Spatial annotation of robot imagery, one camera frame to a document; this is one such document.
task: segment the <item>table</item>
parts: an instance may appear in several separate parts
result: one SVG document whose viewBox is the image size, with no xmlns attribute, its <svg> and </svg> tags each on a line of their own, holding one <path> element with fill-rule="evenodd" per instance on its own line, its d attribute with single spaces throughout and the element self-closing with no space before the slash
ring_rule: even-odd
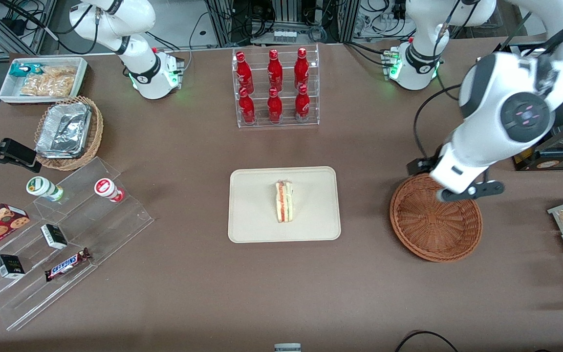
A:
<svg viewBox="0 0 563 352">
<path fill-rule="evenodd" d="M 459 83 L 497 39 L 455 40 L 441 66 Z M 321 45 L 321 125 L 239 130 L 231 50 L 196 52 L 181 91 L 139 96 L 116 56 L 88 56 L 85 96 L 103 112 L 99 156 L 157 220 L 19 332 L 0 322 L 0 352 L 391 351 L 434 330 L 462 351 L 563 351 L 563 242 L 546 209 L 563 203 L 563 172 L 492 167 L 502 196 L 478 201 L 483 236 L 451 264 L 423 261 L 394 235 L 390 197 L 420 153 L 411 123 L 436 92 L 384 82 L 380 67 Z M 0 106 L 0 138 L 33 145 L 44 106 Z M 460 122 L 436 98 L 420 138 L 432 150 Z M 236 244 L 227 238 L 236 169 L 328 165 L 337 172 L 342 234 L 331 242 Z M 68 173 L 43 170 L 59 181 Z M 0 167 L 0 202 L 26 205 L 32 176 Z M 441 351 L 431 336 L 418 346 Z"/>
</svg>

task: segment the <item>sandwich slice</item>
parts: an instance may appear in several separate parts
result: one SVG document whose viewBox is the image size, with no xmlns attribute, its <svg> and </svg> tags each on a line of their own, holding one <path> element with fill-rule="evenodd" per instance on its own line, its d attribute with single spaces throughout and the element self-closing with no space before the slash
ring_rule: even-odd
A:
<svg viewBox="0 0 563 352">
<path fill-rule="evenodd" d="M 291 222 L 293 214 L 292 205 L 292 182 L 278 181 L 275 183 L 277 189 L 277 221 Z"/>
</svg>

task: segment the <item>acrylic bottle rack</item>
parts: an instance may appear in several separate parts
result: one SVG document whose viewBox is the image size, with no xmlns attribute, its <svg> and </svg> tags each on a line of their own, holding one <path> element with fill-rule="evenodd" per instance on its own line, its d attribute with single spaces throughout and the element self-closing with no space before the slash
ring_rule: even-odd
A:
<svg viewBox="0 0 563 352">
<path fill-rule="evenodd" d="M 32 221 L 0 242 L 0 254 L 18 256 L 25 270 L 25 276 L 16 280 L 0 275 L 0 314 L 7 330 L 21 329 L 153 222 L 127 193 L 119 174 L 96 157 L 58 183 L 65 191 L 60 201 L 37 198 L 25 207 Z M 94 193 L 94 183 L 104 177 L 125 190 L 124 200 L 112 203 Z M 69 242 L 66 248 L 47 246 L 40 230 L 45 223 L 60 227 Z M 46 270 L 85 247 L 91 259 L 46 282 Z"/>
<path fill-rule="evenodd" d="M 298 122 L 295 120 L 295 98 L 297 97 L 297 90 L 295 89 L 295 62 L 297 61 L 297 49 L 304 47 L 307 50 L 307 60 L 309 62 L 310 74 L 308 80 L 308 96 L 310 97 L 310 113 L 308 114 L 307 122 Z M 236 116 L 238 127 L 297 127 L 305 125 L 318 125 L 320 122 L 320 77 L 319 77 L 319 47 L 315 44 L 304 46 L 279 46 L 275 47 L 278 52 L 278 58 L 283 68 L 283 89 L 279 93 L 283 107 L 283 119 L 279 125 L 274 125 L 268 119 L 268 89 L 270 83 L 268 82 L 268 51 L 261 52 L 259 47 L 241 47 L 240 49 L 233 50 L 232 56 L 232 75 L 234 83 L 234 100 L 236 102 Z M 236 60 L 236 53 L 244 52 L 246 62 L 249 64 L 253 74 L 254 91 L 250 94 L 255 106 L 255 123 L 253 125 L 246 125 L 240 113 L 238 105 L 238 76 L 236 68 L 238 62 Z"/>
</svg>

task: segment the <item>red bottle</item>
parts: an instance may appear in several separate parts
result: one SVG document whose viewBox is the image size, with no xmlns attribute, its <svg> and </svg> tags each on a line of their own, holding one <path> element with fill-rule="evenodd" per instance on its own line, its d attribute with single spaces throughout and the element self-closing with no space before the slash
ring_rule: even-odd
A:
<svg viewBox="0 0 563 352">
<path fill-rule="evenodd" d="M 236 74 L 238 75 L 238 82 L 241 87 L 246 88 L 248 94 L 253 93 L 253 75 L 249 64 L 244 60 L 244 53 L 239 51 L 236 53 L 236 60 L 238 66 L 236 67 Z"/>
<path fill-rule="evenodd" d="M 278 59 L 277 50 L 272 49 L 268 52 L 268 82 L 271 87 L 277 89 L 277 93 L 282 91 L 283 87 L 283 69 Z"/>
<path fill-rule="evenodd" d="M 255 107 L 253 106 L 253 100 L 251 100 L 245 87 L 241 87 L 238 90 L 238 94 L 240 95 L 238 106 L 240 107 L 240 113 L 243 115 L 244 124 L 253 125 L 255 123 Z"/>
<path fill-rule="evenodd" d="M 308 113 L 310 113 L 310 97 L 308 96 L 308 86 L 305 83 L 299 85 L 299 94 L 295 99 L 295 118 L 299 122 L 308 122 Z"/>
<path fill-rule="evenodd" d="M 268 119 L 273 125 L 282 123 L 282 100 L 277 96 L 277 88 L 268 90 Z"/>
<path fill-rule="evenodd" d="M 301 83 L 308 84 L 308 77 L 310 73 L 308 70 L 310 64 L 308 63 L 308 51 L 304 47 L 300 47 L 297 50 L 297 62 L 295 62 L 295 89 L 299 90 L 299 85 Z"/>
</svg>

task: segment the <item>wicker basket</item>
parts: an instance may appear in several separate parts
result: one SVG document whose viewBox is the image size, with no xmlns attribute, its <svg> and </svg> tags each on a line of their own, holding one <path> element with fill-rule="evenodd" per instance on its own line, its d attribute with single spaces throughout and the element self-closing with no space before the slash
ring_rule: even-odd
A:
<svg viewBox="0 0 563 352">
<path fill-rule="evenodd" d="M 481 212 L 474 200 L 440 202 L 429 174 L 405 180 L 390 201 L 390 222 L 400 241 L 420 258 L 454 262 L 479 244 Z"/>
<path fill-rule="evenodd" d="M 103 117 L 101 116 L 101 111 L 97 109 L 97 105 L 95 105 L 92 100 L 85 98 L 84 96 L 76 96 L 75 98 L 63 100 L 62 102 L 56 103 L 56 105 L 69 105 L 73 103 L 84 103 L 92 108 L 91 125 L 88 128 L 87 144 L 84 154 L 77 159 L 47 159 L 37 155 L 36 160 L 38 160 L 43 166 L 50 169 L 57 169 L 61 171 L 79 169 L 80 167 L 87 165 L 87 163 L 96 156 L 97 150 L 99 149 L 101 134 L 103 133 Z M 41 118 L 40 123 L 38 123 L 38 129 L 36 129 L 36 133 L 34 134 L 35 143 L 38 142 L 38 137 L 41 135 L 43 123 L 45 122 L 46 117 L 47 112 L 45 111 L 43 118 Z"/>
</svg>

